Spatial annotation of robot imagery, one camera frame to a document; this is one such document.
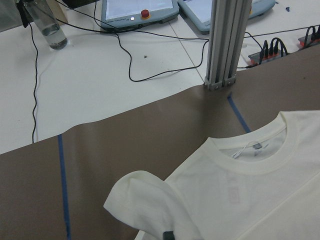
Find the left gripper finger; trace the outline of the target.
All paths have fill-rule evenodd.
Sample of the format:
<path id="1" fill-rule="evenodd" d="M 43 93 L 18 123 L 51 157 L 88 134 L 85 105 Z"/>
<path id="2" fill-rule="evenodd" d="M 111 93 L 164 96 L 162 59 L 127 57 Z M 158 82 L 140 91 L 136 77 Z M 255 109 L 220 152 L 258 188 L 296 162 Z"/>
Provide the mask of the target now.
<path id="1" fill-rule="evenodd" d="M 163 240 L 175 240 L 175 235 L 173 231 L 165 231 L 162 234 Z"/>

